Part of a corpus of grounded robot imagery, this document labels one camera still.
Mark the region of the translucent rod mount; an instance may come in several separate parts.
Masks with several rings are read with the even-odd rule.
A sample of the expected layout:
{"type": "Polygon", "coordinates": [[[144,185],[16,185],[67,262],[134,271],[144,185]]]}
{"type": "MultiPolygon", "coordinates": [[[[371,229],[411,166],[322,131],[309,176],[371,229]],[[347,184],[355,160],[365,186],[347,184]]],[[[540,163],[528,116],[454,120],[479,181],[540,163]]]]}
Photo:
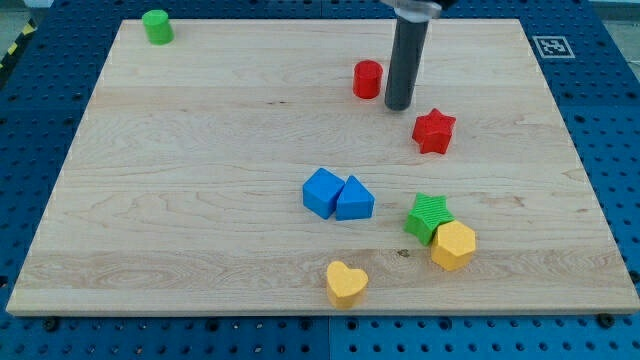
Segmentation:
{"type": "Polygon", "coordinates": [[[395,14],[409,22],[428,22],[438,18],[443,7],[436,1],[422,0],[380,0],[394,9],[395,14]]]}

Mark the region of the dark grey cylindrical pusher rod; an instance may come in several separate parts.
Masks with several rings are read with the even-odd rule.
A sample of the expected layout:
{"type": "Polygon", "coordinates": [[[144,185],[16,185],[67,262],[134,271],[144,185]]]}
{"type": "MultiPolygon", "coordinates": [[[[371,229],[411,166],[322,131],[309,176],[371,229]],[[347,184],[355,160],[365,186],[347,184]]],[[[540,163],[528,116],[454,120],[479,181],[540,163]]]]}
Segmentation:
{"type": "Polygon", "coordinates": [[[411,105],[429,22],[396,19],[385,90],[385,105],[404,111],[411,105]]]}

